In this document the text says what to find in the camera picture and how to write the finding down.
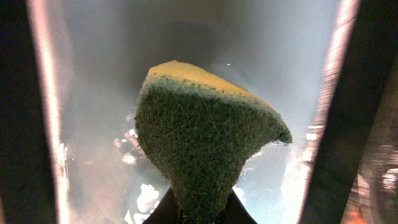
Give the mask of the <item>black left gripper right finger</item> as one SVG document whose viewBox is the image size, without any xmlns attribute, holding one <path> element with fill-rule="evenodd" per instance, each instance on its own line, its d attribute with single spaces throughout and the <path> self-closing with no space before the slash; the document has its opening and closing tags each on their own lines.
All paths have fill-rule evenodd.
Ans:
<svg viewBox="0 0 398 224">
<path fill-rule="evenodd" d="M 224 224 L 257 224 L 246 211 L 234 190 L 231 191 L 224 210 Z"/>
</svg>

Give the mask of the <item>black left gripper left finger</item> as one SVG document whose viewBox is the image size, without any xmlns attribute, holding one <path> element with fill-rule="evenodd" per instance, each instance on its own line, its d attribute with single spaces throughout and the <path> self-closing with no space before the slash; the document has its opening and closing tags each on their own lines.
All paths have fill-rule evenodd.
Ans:
<svg viewBox="0 0 398 224">
<path fill-rule="evenodd" d="M 154 212 L 143 222 L 143 224 L 179 224 L 180 210 L 177 199 L 171 188 L 166 191 L 164 197 Z"/>
</svg>

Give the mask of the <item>green and yellow sponge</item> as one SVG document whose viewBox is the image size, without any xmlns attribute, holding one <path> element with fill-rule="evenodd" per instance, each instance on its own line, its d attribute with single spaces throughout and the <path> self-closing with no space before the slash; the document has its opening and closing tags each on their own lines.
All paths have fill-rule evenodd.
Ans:
<svg viewBox="0 0 398 224">
<path fill-rule="evenodd" d="M 135 127 L 185 223 L 223 223 L 246 161 L 266 144 L 292 142 L 281 115 L 258 96 L 176 60 L 148 71 Z"/>
</svg>

